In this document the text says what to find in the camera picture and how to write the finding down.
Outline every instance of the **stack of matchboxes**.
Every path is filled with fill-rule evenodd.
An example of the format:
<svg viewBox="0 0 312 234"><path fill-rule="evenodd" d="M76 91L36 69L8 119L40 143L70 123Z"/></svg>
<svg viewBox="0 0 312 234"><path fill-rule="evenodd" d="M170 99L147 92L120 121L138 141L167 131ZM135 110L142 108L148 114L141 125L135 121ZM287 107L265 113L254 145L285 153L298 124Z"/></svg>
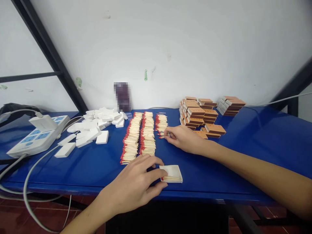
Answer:
<svg viewBox="0 0 312 234"><path fill-rule="evenodd" d="M217 110L224 116L235 116L246 103L237 97L223 96Z"/></svg>
<svg viewBox="0 0 312 234"><path fill-rule="evenodd" d="M186 97L180 102L180 123L204 139L220 138L226 131L221 125L215 125L219 114L212 108L216 105L207 98Z"/></svg>
<svg viewBox="0 0 312 234"><path fill-rule="evenodd" d="M201 108L199 106L199 103L197 102L197 99L194 97L186 97L186 99L183 99L180 102L179 110L180 110L180 123L189 127L192 130L195 130L199 126L204 127L205 124L207 123L214 124L219 115L218 112L216 112L215 110Z"/></svg>

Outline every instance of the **forearm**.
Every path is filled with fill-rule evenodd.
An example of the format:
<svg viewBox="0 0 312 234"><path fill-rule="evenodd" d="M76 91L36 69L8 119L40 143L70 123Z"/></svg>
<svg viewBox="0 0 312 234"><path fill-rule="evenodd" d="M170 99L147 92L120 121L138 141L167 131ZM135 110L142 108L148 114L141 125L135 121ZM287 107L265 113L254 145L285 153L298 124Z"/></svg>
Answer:
<svg viewBox="0 0 312 234"><path fill-rule="evenodd" d="M113 216L109 197L101 192L83 212L65 227L61 234L93 234Z"/></svg>
<svg viewBox="0 0 312 234"><path fill-rule="evenodd" d="M238 153L217 143L202 155L236 172L303 219L312 219L312 180L286 168Z"/></svg>

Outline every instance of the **hand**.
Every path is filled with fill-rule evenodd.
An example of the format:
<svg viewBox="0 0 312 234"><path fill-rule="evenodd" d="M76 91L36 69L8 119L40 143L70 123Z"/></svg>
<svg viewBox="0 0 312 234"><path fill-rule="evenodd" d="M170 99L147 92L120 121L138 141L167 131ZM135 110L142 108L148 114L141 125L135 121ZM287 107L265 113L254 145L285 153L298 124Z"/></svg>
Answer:
<svg viewBox="0 0 312 234"><path fill-rule="evenodd" d="M109 200L113 216L146 205L168 186L166 182L158 182L155 186L149 187L155 180L168 176L165 170L159 168L146 171L151 166L155 167L155 164L164 165L162 160L155 156L149 154L138 156L101 191L97 199L101 197L103 200Z"/></svg>
<svg viewBox="0 0 312 234"><path fill-rule="evenodd" d="M207 145L215 143L213 141L201 138L185 125L167 127L164 132L164 138L169 143L175 145L185 152L199 154L202 156L206 156L205 150Z"/></svg>

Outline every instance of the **open matchbox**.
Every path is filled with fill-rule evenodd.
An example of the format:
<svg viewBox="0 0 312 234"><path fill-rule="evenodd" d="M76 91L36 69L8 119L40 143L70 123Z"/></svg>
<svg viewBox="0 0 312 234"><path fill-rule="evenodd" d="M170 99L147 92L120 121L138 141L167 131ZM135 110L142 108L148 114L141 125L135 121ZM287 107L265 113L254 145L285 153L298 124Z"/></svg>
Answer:
<svg viewBox="0 0 312 234"><path fill-rule="evenodd" d="M168 173L168 178L172 177L172 179L168 180L162 177L161 181L167 183L183 183L183 178L178 165L159 166L159 168L165 170Z"/></svg>

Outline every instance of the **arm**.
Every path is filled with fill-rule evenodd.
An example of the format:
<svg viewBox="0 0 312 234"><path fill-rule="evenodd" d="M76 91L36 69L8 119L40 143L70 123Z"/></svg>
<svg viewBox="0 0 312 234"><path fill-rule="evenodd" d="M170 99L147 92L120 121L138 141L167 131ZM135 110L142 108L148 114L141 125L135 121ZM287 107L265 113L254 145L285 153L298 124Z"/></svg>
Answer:
<svg viewBox="0 0 312 234"><path fill-rule="evenodd" d="M168 176L162 169L147 172L155 164L163 165L161 159L149 154L140 155L130 162L97 198L78 215L61 234L92 234L106 221L117 214L135 210L158 196L168 186L166 182L158 182L149 187L155 180Z"/></svg>
<svg viewBox="0 0 312 234"><path fill-rule="evenodd" d="M312 180L286 168L202 139L188 127L168 127L165 139L182 150L225 165L302 219L312 219Z"/></svg>

